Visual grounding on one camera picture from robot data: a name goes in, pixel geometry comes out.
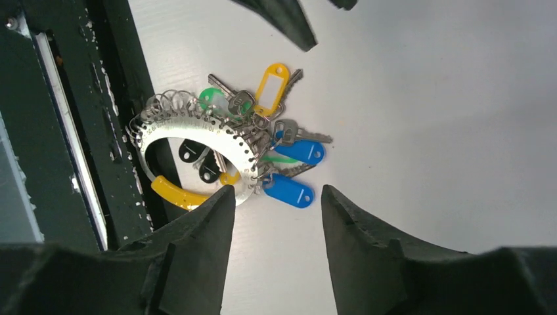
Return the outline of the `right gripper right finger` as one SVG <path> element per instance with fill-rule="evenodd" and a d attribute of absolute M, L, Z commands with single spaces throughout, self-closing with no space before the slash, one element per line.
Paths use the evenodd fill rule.
<path fill-rule="evenodd" d="M 321 194 L 323 232 L 338 314 L 389 314 L 418 299 L 405 262 L 468 256 L 412 236 L 360 208 L 326 184 Z"/>

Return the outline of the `blue tagged key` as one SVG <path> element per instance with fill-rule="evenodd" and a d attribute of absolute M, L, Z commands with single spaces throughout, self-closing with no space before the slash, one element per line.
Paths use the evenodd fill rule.
<path fill-rule="evenodd" d="M 274 124 L 274 151 L 306 164 L 319 164 L 325 157 L 324 144 L 332 141 L 331 136 L 306 131 L 293 119 L 280 119 Z"/>
<path fill-rule="evenodd" d="M 296 181 L 294 177 L 311 170 L 315 165 L 302 163 L 301 165 L 276 169 L 265 175 L 262 188 L 269 197 L 300 209 L 309 207 L 314 201 L 314 191 L 308 185 Z"/>

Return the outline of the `black tagged key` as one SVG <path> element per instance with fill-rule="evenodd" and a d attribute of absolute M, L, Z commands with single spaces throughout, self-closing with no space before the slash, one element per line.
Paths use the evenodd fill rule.
<path fill-rule="evenodd" d="M 205 144 L 199 143 L 191 139 L 184 139 L 179 145 L 178 156 L 182 162 L 194 163 L 198 161 L 207 148 Z"/>
<path fill-rule="evenodd" d="M 216 182 L 222 174 L 213 150 L 209 150 L 205 157 L 202 158 L 198 174 L 200 180 L 206 184 Z"/>

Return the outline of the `yellow tagged key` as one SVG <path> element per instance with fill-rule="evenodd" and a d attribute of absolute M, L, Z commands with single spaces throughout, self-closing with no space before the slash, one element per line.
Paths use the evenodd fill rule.
<path fill-rule="evenodd" d="M 254 112 L 263 117 L 272 116 L 278 109 L 290 78 L 291 72 L 285 64 L 268 66 L 256 89 Z"/>

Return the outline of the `green tagged key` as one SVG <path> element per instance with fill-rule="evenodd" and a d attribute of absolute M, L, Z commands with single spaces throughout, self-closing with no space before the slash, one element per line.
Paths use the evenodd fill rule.
<path fill-rule="evenodd" d="M 208 75 L 210 87 L 204 89 L 199 98 L 201 107 L 216 106 L 216 111 L 231 117 L 242 117 L 252 111 L 256 104 L 255 97 L 246 90 L 233 90 L 214 74 Z"/>

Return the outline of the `large metal keyring yellow handle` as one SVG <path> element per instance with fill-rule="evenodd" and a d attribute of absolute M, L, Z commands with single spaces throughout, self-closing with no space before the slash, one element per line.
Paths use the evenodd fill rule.
<path fill-rule="evenodd" d="M 186 211 L 204 203 L 207 195 L 189 192 L 163 175 L 154 173 L 147 161 L 148 147 L 158 140 L 193 140 L 219 152 L 238 171 L 233 185 L 236 204 L 244 203 L 269 170 L 261 158 L 274 149 L 268 131 L 258 129 L 243 118 L 217 113 L 214 105 L 202 108 L 202 100 L 184 90 L 167 90 L 150 97 L 144 108 L 125 128 L 138 151 L 139 163 L 151 181 L 150 187 L 163 199 Z"/>

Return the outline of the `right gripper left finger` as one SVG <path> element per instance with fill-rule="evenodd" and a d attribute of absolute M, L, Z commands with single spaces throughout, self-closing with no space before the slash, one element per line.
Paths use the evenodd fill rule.
<path fill-rule="evenodd" d="M 220 314 L 235 209 L 234 188 L 226 185 L 119 250 L 151 260 L 141 292 L 145 314 Z"/>

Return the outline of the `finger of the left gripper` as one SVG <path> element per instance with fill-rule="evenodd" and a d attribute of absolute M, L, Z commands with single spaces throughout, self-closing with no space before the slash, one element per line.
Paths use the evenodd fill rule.
<path fill-rule="evenodd" d="M 299 1 L 238 0 L 234 3 L 262 17 L 303 52 L 318 44 Z"/>
<path fill-rule="evenodd" d="M 356 4 L 359 2 L 358 0 L 330 0 L 330 2 L 337 8 L 342 9 L 345 11 L 350 11 L 353 9 Z"/>

